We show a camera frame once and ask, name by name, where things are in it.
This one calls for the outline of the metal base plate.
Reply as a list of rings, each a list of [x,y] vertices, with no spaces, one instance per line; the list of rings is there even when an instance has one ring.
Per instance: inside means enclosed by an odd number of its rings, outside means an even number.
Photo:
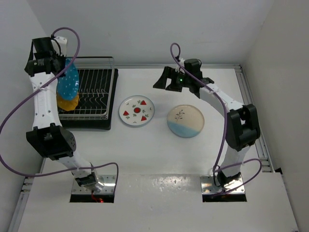
[[[73,195],[90,195],[93,191],[95,194],[108,195],[114,193],[116,182],[115,175],[99,175],[98,183],[95,187],[80,187],[75,181],[73,182],[71,193]]]
[[[244,194],[245,188],[243,186],[243,179],[240,176],[238,179],[234,179],[221,187],[218,183],[217,177],[213,180],[213,175],[203,175],[200,177],[201,191],[203,195],[212,195],[218,193],[226,194]]]

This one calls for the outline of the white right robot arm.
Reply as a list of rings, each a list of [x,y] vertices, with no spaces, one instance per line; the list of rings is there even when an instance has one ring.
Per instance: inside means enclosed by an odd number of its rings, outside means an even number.
[[[246,163],[245,155],[261,131],[257,109],[253,104],[243,104],[224,93],[215,82],[203,77],[198,59],[179,59],[177,68],[164,67],[154,88],[181,92],[188,88],[199,99],[210,104],[224,117],[224,134],[221,144],[227,144],[222,164],[215,161],[214,182],[224,188],[241,175],[241,165]]]

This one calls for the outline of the cream blue leaf plate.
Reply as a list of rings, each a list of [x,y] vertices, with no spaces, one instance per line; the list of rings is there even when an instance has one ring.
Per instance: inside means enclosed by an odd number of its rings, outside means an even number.
[[[202,112],[195,106],[182,104],[169,111],[167,125],[175,135],[192,138],[201,133],[205,119]]]

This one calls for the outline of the yellow polka dot plate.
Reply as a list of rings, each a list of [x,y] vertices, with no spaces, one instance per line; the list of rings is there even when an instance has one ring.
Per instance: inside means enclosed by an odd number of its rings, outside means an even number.
[[[76,95],[73,100],[65,100],[59,94],[56,95],[56,102],[58,108],[64,111],[72,111],[78,106],[79,95]]]

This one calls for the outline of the teal polka dot plate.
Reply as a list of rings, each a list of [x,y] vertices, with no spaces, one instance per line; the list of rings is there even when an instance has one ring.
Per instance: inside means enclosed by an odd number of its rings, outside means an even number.
[[[67,101],[72,101],[78,94],[79,74],[74,63],[64,72],[64,76],[58,78],[57,93]]]

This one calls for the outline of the black drip tray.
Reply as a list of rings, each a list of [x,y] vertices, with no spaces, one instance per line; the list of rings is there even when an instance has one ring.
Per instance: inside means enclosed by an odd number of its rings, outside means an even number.
[[[110,130],[117,69],[79,69],[79,101],[72,111],[59,110],[63,127]]]

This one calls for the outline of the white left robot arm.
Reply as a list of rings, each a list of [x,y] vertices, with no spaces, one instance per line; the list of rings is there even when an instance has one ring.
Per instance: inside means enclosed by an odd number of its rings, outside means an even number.
[[[67,39],[43,37],[34,39],[26,73],[34,96],[33,129],[26,133],[27,141],[43,157],[57,161],[70,169],[80,187],[92,192],[104,188],[93,165],[76,150],[74,135],[62,127],[56,102],[56,74],[65,68]]]

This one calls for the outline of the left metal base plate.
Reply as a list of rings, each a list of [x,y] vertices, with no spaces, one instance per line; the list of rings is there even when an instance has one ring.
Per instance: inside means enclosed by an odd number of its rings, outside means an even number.
[[[95,194],[108,195],[114,193],[116,182],[115,175],[99,175],[98,183],[95,187],[80,187],[75,181],[73,182],[71,193],[73,195],[90,195],[93,191]]]

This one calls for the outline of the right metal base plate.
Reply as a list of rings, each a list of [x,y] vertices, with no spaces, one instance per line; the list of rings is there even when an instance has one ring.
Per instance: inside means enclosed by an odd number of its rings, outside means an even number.
[[[243,186],[243,179],[240,176],[238,179],[234,179],[221,187],[218,183],[217,177],[213,180],[213,175],[203,175],[200,177],[201,191],[203,195],[212,195],[218,193],[226,194],[244,194],[245,188]]]

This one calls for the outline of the white watermelon pattern plate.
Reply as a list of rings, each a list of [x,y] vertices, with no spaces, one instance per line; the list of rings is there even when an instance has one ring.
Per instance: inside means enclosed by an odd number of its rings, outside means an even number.
[[[130,96],[119,106],[120,119],[131,127],[141,127],[148,124],[155,114],[153,102],[142,95]]]

